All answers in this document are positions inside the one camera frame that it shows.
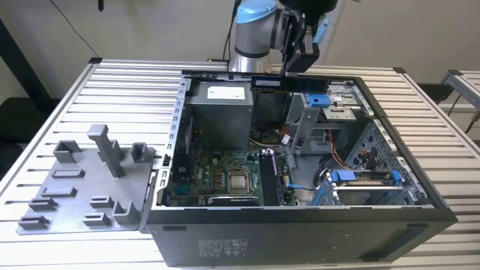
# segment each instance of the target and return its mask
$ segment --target wire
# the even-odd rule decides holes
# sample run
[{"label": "wire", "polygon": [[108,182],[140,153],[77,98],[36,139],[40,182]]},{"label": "wire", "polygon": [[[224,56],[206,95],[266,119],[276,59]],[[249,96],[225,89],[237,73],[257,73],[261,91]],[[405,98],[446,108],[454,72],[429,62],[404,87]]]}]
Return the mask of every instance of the wire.
[{"label": "wire", "polygon": [[261,142],[253,140],[250,137],[248,137],[248,140],[249,140],[252,143],[254,143],[256,145],[261,146],[261,147],[278,146],[278,144],[276,144],[276,145],[269,145],[269,144],[261,143]]},{"label": "wire", "polygon": [[474,124],[474,121],[472,121],[472,122],[468,124],[466,130],[465,130],[465,134],[470,131],[470,129],[472,129],[472,127],[473,127],[473,124]]},{"label": "wire", "polygon": [[228,46],[228,57],[229,57],[229,59],[232,59],[232,52],[230,52],[230,35],[232,35],[233,20],[234,20],[236,14],[237,14],[237,9],[238,9],[240,3],[241,3],[241,0],[234,0],[234,2],[233,2],[232,17],[230,17],[230,26],[229,26],[228,34],[226,34],[226,38],[225,38],[224,52],[222,52],[222,54],[221,54],[221,60],[225,60],[226,46]]},{"label": "wire", "polygon": [[334,149],[334,143],[333,143],[333,136],[332,136],[332,130],[328,131],[328,138],[329,138],[329,150],[332,152],[332,157],[334,159],[334,161],[338,163],[338,165],[341,167],[344,167],[344,169],[350,170],[350,168],[346,167],[345,163],[342,162],[338,153]]},{"label": "wire", "polygon": [[78,32],[74,30],[74,27],[73,27],[72,23],[69,22],[65,14],[61,12],[58,6],[54,4],[53,0],[49,0],[49,1],[50,1],[52,5],[54,6],[54,8],[57,9],[57,11],[60,12],[61,16],[65,18],[65,21],[68,22],[69,27],[72,27],[72,30],[73,30],[74,34],[78,36],[78,38],[82,40],[82,42],[85,43],[85,45],[88,46],[88,48],[92,50],[94,56],[98,57],[98,54],[97,54],[96,51],[93,50],[92,46],[88,44],[88,42],[85,41],[85,39],[82,38],[82,36],[81,36],[81,35],[78,34]]},{"label": "wire", "polygon": [[452,107],[449,108],[449,111],[448,111],[448,114],[446,114],[448,116],[450,115],[452,110],[453,110],[453,107],[456,106],[460,98],[461,98],[461,95],[458,94],[458,97],[457,97],[457,99],[453,101]]}]

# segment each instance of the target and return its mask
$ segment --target blue tab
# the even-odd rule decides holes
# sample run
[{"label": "blue tab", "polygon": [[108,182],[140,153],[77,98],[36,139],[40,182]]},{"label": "blue tab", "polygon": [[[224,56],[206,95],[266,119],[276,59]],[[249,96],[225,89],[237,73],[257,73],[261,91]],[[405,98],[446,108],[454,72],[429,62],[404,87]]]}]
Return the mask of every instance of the blue tab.
[{"label": "blue tab", "polygon": [[392,178],[393,178],[393,185],[400,186],[402,184],[402,176],[400,175],[398,171],[392,171]]},{"label": "blue tab", "polygon": [[352,170],[336,170],[340,181],[353,181],[357,179]]},{"label": "blue tab", "polygon": [[336,182],[337,180],[340,180],[338,173],[337,173],[336,170],[330,173],[330,176],[332,176],[332,181],[333,181],[333,182]]},{"label": "blue tab", "polygon": [[328,108],[330,106],[330,99],[326,94],[305,94],[305,96],[310,107]]},{"label": "blue tab", "polygon": [[285,186],[290,188],[302,188],[300,184],[292,184],[292,183],[286,183]]}]

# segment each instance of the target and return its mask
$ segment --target gray plastic holder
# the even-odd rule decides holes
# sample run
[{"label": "gray plastic holder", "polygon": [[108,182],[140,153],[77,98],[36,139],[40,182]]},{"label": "gray plastic holder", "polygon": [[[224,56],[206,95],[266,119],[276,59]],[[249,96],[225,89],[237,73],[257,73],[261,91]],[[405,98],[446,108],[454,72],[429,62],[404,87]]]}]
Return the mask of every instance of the gray plastic holder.
[{"label": "gray plastic holder", "polygon": [[[113,153],[114,144],[109,142]],[[118,148],[121,153],[113,157],[122,158],[117,162],[124,176],[116,178],[97,149],[77,151],[74,141],[58,145],[58,160],[17,222],[17,234],[136,230],[153,165],[148,157],[154,156],[154,149],[144,143]],[[74,162],[65,162],[65,152]]]}]

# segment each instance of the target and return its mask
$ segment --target metal slotted surface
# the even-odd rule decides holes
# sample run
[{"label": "metal slotted surface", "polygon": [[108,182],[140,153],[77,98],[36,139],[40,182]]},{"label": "metal slotted surface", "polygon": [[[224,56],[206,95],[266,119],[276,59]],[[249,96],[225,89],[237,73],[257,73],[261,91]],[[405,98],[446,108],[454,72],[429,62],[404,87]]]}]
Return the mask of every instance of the metal slotted surface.
[{"label": "metal slotted surface", "polygon": [[[92,147],[85,131],[106,123],[121,145],[144,141],[161,152],[181,69],[225,70],[224,63],[104,60],[89,65],[0,182],[0,266],[28,269],[166,268],[150,235],[138,232],[18,236],[26,210],[53,163],[58,140]],[[477,148],[432,107],[409,78],[393,69],[313,67],[310,74],[362,77],[458,223],[393,264],[324,266],[326,269],[478,269],[480,158]],[[312,269],[321,265],[238,267]]]},{"label": "metal slotted surface", "polygon": [[449,84],[480,110],[480,71],[449,70],[441,83]]}]

